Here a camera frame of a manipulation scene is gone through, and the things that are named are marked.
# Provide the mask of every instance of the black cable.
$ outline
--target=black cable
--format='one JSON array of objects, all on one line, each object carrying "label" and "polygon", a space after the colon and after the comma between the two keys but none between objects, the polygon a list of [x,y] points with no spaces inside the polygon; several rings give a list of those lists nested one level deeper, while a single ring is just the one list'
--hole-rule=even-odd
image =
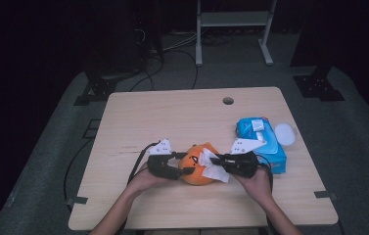
[{"label": "black cable", "polygon": [[[142,170],[138,171],[137,173],[135,173],[135,172],[136,172],[136,169],[138,168],[139,164],[141,163],[142,158],[144,158],[145,153],[147,153],[147,150],[148,150],[150,147],[152,147],[152,146],[156,146],[157,144],[158,144],[158,143],[152,143],[152,144],[149,144],[147,147],[145,147],[145,149],[143,149],[143,150],[141,151],[141,154],[138,156],[138,159],[137,159],[137,160],[136,160],[136,162],[135,162],[135,166],[132,168],[131,173],[129,174],[128,182],[126,183],[126,185],[128,185],[128,184],[132,181],[132,179],[133,179],[133,177],[135,177],[135,175],[137,175],[138,173],[140,173],[142,170],[146,169],[146,168],[144,168],[144,169],[142,169]],[[126,225],[126,221],[127,221],[127,220],[128,220],[128,217],[125,219],[125,222],[124,222],[124,223],[120,226],[120,228],[117,230],[117,232],[115,233],[115,235],[120,235],[120,234],[122,234],[122,231],[123,231],[123,229],[125,228],[125,225]]]},{"label": "black cable", "polygon": [[[79,150],[77,150],[77,152],[74,154],[74,156],[71,158],[71,161],[68,165],[68,168],[66,169],[66,173],[65,173],[65,179],[63,181],[63,194],[65,196],[65,202],[68,201],[68,192],[67,192],[67,189],[66,189],[66,183],[68,181],[68,175],[69,175],[69,171],[70,171],[70,168],[71,168],[71,165],[73,164],[74,160],[77,158],[77,156],[80,154],[80,152],[84,149],[84,147],[86,147],[87,144],[89,144],[93,139],[95,138],[90,138],[88,139],[81,147]],[[66,206],[68,207],[69,211],[71,212],[72,208],[66,204]]]},{"label": "black cable", "polygon": [[233,41],[233,37],[231,35],[226,35],[227,37],[229,37],[230,39],[226,39],[223,36],[218,36],[218,35],[206,35],[203,37],[202,40],[202,44],[204,46],[209,46],[209,47],[219,47],[225,44],[228,44],[230,42]]},{"label": "black cable", "polygon": [[187,56],[190,57],[190,59],[193,61],[194,63],[194,67],[196,68],[196,76],[194,78],[194,82],[193,82],[193,85],[191,86],[191,89],[194,89],[194,87],[196,86],[196,82],[197,82],[197,78],[199,76],[199,68],[197,67],[197,64],[196,64],[196,60],[193,58],[192,55],[190,55],[190,53],[188,52],[185,52],[185,51],[181,51],[181,50],[166,50],[165,53],[169,53],[169,52],[179,52],[179,53],[184,53],[186,54]]},{"label": "black cable", "polygon": [[130,89],[129,89],[129,92],[131,92],[137,85],[139,85],[139,83],[141,83],[141,82],[143,82],[144,80],[146,80],[146,79],[148,79],[148,78],[150,78],[150,80],[152,81],[152,76],[153,75],[155,75],[155,74],[157,74],[157,73],[159,73],[161,70],[162,70],[162,68],[163,68],[163,62],[161,62],[161,66],[160,66],[160,68],[157,70],[157,71],[155,71],[154,73],[152,73],[152,74],[148,74],[146,77],[144,77],[144,78],[142,78],[141,80],[139,80],[138,82],[136,82]]},{"label": "black cable", "polygon": [[267,165],[269,166],[269,169],[272,170],[272,164],[270,163],[270,161],[266,157],[264,157],[262,155],[257,155],[257,156],[265,159],[267,161]]},{"label": "black cable", "polygon": [[[269,160],[265,158],[264,156],[260,156],[261,158],[264,158],[267,161],[267,164],[259,164],[262,168],[266,170],[266,173],[269,177],[269,186],[270,186],[270,192],[273,191],[273,173],[272,173],[272,165],[270,164]],[[269,217],[266,215],[266,222],[270,229],[270,231],[273,233],[273,235],[280,235],[280,233],[276,230],[275,226],[270,221]]]},{"label": "black cable", "polygon": [[156,86],[155,86],[155,84],[154,84],[153,77],[152,77],[149,73],[147,73],[146,71],[144,71],[144,74],[146,74],[146,75],[147,75],[147,77],[150,79],[150,83],[151,83],[151,90],[152,90],[152,91],[155,91],[155,90],[156,90]]},{"label": "black cable", "polygon": [[340,219],[339,219],[339,226],[340,226],[341,234],[346,235],[346,232],[344,231],[343,224],[341,223]]}]

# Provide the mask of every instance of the cable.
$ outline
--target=cable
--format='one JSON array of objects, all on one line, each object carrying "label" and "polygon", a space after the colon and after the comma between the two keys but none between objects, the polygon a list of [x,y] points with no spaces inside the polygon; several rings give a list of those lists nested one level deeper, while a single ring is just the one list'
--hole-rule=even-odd
[{"label": "cable", "polygon": [[163,50],[164,50],[164,51],[167,51],[167,50],[175,49],[175,48],[182,47],[182,46],[184,46],[184,45],[186,45],[186,44],[188,44],[188,43],[193,42],[197,37],[196,37],[196,33],[195,33],[195,32],[193,32],[193,33],[191,33],[191,34],[192,34],[192,35],[191,35],[190,37],[188,37],[188,38],[186,38],[186,39],[184,39],[184,40],[182,40],[182,41],[180,41],[180,42],[177,42],[177,43],[175,43],[175,44],[174,44],[174,45],[172,45],[172,46],[169,46],[169,47],[163,48]]},{"label": "cable", "polygon": [[136,42],[136,43],[138,43],[138,45],[141,45],[141,43],[143,43],[143,42],[145,41],[145,36],[146,36],[145,31],[144,31],[144,30],[142,30],[142,29],[139,29],[139,28],[136,28],[136,29],[135,29],[135,31],[140,31],[140,32],[142,32],[142,39],[141,39],[141,42]]},{"label": "cable", "polygon": [[230,39],[226,39],[223,36],[217,36],[214,34],[206,35],[203,37],[202,43],[204,46],[219,47],[233,41],[233,37],[231,35],[226,36],[229,37]]},{"label": "cable", "polygon": [[193,61],[193,63],[194,63],[194,67],[196,68],[196,76],[195,76],[195,78],[194,78],[193,85],[191,86],[191,89],[194,89],[194,87],[196,86],[197,78],[198,78],[198,76],[199,76],[199,68],[197,67],[196,60],[193,58],[193,56],[192,56],[192,55],[190,55],[190,53],[185,52],[185,51],[181,51],[181,50],[168,50],[168,51],[166,51],[165,53],[168,53],[168,52],[179,52],[179,53],[184,53],[184,54],[186,54],[187,56],[189,56],[189,57],[190,57],[190,59]]},{"label": "cable", "polygon": [[[263,167],[266,172],[267,175],[269,176],[269,186],[270,186],[270,192],[273,192],[273,173],[272,173],[272,166],[269,162],[269,160],[263,156],[261,156],[262,158],[264,158],[268,164],[259,164],[261,167]],[[266,215],[266,221],[267,221],[267,225],[270,229],[270,231],[272,232],[272,234],[274,235],[280,235],[280,233],[276,230],[275,226],[272,224],[272,222],[270,221],[269,217]]]},{"label": "cable", "polygon": [[148,150],[149,148],[153,147],[153,146],[156,146],[157,144],[158,144],[158,143],[152,143],[152,144],[149,144],[147,147],[145,147],[145,149],[143,149],[143,150],[141,151],[141,154],[138,156],[138,159],[137,159],[137,160],[136,160],[136,162],[135,162],[135,166],[132,168],[131,173],[129,174],[129,178],[128,178],[128,182],[127,182],[127,184],[129,184],[129,183],[132,181],[133,177],[136,175],[136,174],[135,174],[136,169],[138,168],[139,164],[141,163],[142,158],[144,158],[145,154],[147,153],[147,150]]},{"label": "cable", "polygon": [[346,235],[346,232],[344,231],[343,224],[341,223],[340,219],[339,219],[339,226],[340,226],[341,234]]},{"label": "cable", "polygon": [[163,62],[161,61],[161,66],[160,66],[160,68],[158,69],[158,70],[156,70],[154,73],[152,73],[152,74],[148,74],[146,71],[145,71],[145,73],[147,74],[147,76],[146,77],[144,77],[144,78],[142,78],[142,79],[140,79],[138,82],[136,82],[130,89],[129,89],[129,92],[131,92],[137,85],[139,85],[139,83],[141,83],[141,82],[143,82],[144,80],[146,80],[146,79],[148,79],[148,78],[150,78],[150,80],[151,80],[151,84],[152,84],[152,88],[153,89],[155,89],[155,87],[154,87],[154,82],[153,82],[153,80],[152,80],[152,76],[153,75],[155,75],[155,74],[157,74],[158,72],[160,72],[161,70],[162,70],[162,68],[163,68]]},{"label": "cable", "polygon": [[[66,184],[67,184],[67,181],[68,181],[68,175],[69,175],[69,171],[70,171],[70,168],[71,168],[71,165],[73,164],[74,160],[77,158],[77,156],[80,154],[80,152],[84,149],[84,147],[87,146],[87,144],[89,144],[92,140],[94,140],[95,138],[90,138],[88,139],[81,147],[79,150],[77,150],[77,152],[74,154],[74,156],[71,158],[71,161],[68,165],[68,168],[66,169],[66,173],[65,173],[65,179],[63,181],[63,194],[65,196],[65,202],[68,201],[68,192],[67,192],[67,189],[66,189]],[[66,205],[69,209],[69,211],[71,212],[72,208],[69,206],[69,205]]]},{"label": "cable", "polygon": [[266,157],[264,157],[262,155],[258,155],[258,156],[261,157],[261,158],[263,158],[263,159],[265,159],[267,161],[267,165],[269,166],[269,169],[272,170],[272,164],[270,163],[270,161]]}]

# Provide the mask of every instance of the dark floor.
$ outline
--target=dark floor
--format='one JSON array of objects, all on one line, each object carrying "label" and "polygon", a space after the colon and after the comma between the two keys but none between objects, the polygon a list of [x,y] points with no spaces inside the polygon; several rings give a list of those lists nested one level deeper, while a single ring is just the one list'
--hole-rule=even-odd
[{"label": "dark floor", "polygon": [[[309,74],[314,68],[290,68],[297,34],[272,33],[269,51],[274,66],[268,67],[257,45],[258,35],[228,37],[229,43],[204,47],[204,64],[196,68],[194,44],[166,53],[162,70],[144,80],[138,90],[196,89],[277,86],[281,89],[327,190],[338,197],[333,204],[345,234],[369,234],[369,106],[352,80],[336,68],[328,79],[344,101],[321,102],[303,98],[293,76]],[[168,47],[182,37],[168,36]],[[161,67],[150,60],[148,73]],[[141,73],[120,82],[116,92],[126,92],[147,75]],[[74,106],[86,86],[80,73],[59,103],[13,191],[11,201],[0,213],[0,234],[85,234],[68,228],[64,179],[69,163],[86,143],[83,132],[90,119],[101,118],[105,102]],[[92,143],[79,152],[67,181],[69,197],[76,195]],[[304,234],[342,234],[339,224],[300,227]]]}]

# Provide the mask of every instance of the person's left hand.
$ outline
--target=person's left hand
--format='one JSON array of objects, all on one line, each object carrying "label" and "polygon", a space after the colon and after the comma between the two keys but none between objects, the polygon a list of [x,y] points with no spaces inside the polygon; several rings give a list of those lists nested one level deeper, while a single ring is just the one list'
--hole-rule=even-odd
[{"label": "person's left hand", "polygon": [[156,177],[148,170],[147,163],[144,163],[137,171],[127,187],[131,187],[138,193],[142,193],[152,187],[162,185],[167,182],[174,181],[172,179]]}]

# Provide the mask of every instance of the black clip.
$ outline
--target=black clip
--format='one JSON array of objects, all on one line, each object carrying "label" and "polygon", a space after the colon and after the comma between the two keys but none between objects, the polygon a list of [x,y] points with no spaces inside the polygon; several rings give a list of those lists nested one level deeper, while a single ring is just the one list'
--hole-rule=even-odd
[{"label": "black clip", "polygon": [[157,177],[177,180],[183,174],[192,174],[194,167],[184,167],[183,169],[168,165],[168,161],[172,158],[182,159],[187,153],[172,152],[170,155],[151,155],[148,158],[148,170]]},{"label": "black clip", "polygon": [[252,178],[257,171],[259,161],[257,155],[250,151],[240,155],[217,155],[218,159],[210,158],[214,165],[221,165],[228,173]]}]

